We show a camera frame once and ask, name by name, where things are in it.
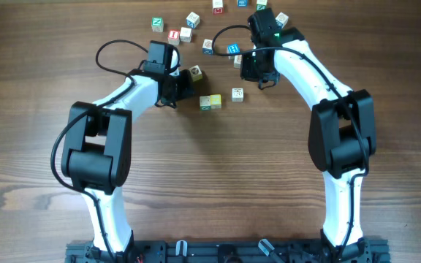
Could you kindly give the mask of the brown circle block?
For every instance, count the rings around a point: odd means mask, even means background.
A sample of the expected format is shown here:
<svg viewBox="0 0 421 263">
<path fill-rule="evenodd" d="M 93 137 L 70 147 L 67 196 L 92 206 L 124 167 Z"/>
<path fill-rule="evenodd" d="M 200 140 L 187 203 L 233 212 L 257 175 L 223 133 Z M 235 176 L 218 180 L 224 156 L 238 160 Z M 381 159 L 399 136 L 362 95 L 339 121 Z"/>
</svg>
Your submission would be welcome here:
<svg viewBox="0 0 421 263">
<path fill-rule="evenodd" d="M 194 82 L 203 79 L 202 71 L 198 65 L 195 65 L 189 68 L 189 72 L 191 74 L 191 78 Z"/>
</svg>

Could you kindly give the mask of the plain wood picture block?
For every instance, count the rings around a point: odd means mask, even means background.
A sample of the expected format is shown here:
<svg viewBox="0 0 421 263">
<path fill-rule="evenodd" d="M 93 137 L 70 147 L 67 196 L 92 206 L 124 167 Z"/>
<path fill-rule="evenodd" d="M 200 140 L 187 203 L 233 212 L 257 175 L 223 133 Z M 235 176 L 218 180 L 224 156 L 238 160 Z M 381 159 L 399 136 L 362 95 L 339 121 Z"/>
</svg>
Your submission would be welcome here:
<svg viewBox="0 0 421 263">
<path fill-rule="evenodd" d="M 242 102 L 244 100 L 244 90 L 242 88 L 232 89 L 232 101 Z"/>
</svg>

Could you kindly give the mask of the yellow animal block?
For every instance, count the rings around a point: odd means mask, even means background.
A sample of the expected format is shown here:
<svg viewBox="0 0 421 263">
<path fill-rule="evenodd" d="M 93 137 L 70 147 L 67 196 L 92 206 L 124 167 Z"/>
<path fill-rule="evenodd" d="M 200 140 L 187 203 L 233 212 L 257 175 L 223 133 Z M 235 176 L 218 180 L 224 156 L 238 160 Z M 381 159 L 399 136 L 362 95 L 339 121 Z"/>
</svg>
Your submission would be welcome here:
<svg viewBox="0 0 421 263">
<path fill-rule="evenodd" d="M 210 107 L 212 109 L 221 109 L 221 95 L 220 94 L 212 94 L 210 95 Z"/>
</svg>

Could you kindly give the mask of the blue L block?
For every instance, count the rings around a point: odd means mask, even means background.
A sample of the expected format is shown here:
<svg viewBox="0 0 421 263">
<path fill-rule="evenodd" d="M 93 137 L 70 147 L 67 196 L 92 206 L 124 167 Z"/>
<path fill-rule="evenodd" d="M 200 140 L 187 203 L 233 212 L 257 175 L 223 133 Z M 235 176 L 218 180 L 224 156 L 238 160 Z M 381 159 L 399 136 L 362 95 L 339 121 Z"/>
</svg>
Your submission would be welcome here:
<svg viewBox="0 0 421 263">
<path fill-rule="evenodd" d="M 213 41 L 211 39 L 204 39 L 202 45 L 202 53 L 205 55 L 212 55 L 213 54 Z"/>
</svg>

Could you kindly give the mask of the green V block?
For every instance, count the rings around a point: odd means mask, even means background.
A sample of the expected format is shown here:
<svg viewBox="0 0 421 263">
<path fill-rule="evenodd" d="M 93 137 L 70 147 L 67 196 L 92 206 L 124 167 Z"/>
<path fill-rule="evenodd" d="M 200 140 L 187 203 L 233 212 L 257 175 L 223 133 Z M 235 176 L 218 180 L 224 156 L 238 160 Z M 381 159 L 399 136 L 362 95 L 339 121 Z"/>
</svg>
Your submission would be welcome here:
<svg viewBox="0 0 421 263">
<path fill-rule="evenodd" d="M 212 8 L 213 8 L 213 14 L 221 14 L 224 11 L 224 4 L 223 0 L 213 0 L 212 1 Z"/>
</svg>

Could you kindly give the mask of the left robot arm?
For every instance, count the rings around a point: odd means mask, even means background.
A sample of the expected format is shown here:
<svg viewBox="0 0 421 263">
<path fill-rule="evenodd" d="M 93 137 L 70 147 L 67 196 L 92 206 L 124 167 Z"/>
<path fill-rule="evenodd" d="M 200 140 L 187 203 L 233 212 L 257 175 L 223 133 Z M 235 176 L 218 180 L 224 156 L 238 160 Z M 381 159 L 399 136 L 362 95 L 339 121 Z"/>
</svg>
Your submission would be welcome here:
<svg viewBox="0 0 421 263">
<path fill-rule="evenodd" d="M 58 182 L 70 178 L 67 188 L 82 195 L 94 228 L 84 254 L 69 245 L 68 262 L 145 260 L 134 243 L 122 197 L 131 167 L 132 124 L 149 107 L 174 108 L 194 93 L 190 71 L 179 69 L 177 47 L 152 41 L 145 52 L 147 59 L 124 73 L 124 83 L 110 95 L 92 103 L 75 102 L 54 143 L 53 150 L 63 151 L 61 170 L 52 163 L 52 173 Z"/>
</svg>

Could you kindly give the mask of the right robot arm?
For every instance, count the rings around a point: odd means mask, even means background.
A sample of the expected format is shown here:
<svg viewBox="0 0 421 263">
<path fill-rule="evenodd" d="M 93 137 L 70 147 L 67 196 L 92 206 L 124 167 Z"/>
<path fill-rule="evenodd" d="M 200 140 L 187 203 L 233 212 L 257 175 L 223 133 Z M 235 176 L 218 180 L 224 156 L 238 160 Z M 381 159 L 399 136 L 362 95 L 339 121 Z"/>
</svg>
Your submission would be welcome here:
<svg viewBox="0 0 421 263">
<path fill-rule="evenodd" d="M 332 262 L 367 259 L 360 226 L 363 178 L 376 151 L 373 99 L 338 81 L 312 53 L 296 29 L 278 26 L 271 9 L 248 19 L 255 51 L 243 58 L 243 72 L 259 83 L 285 77 L 311 110 L 308 152 L 325 182 L 322 239 Z"/>
</svg>

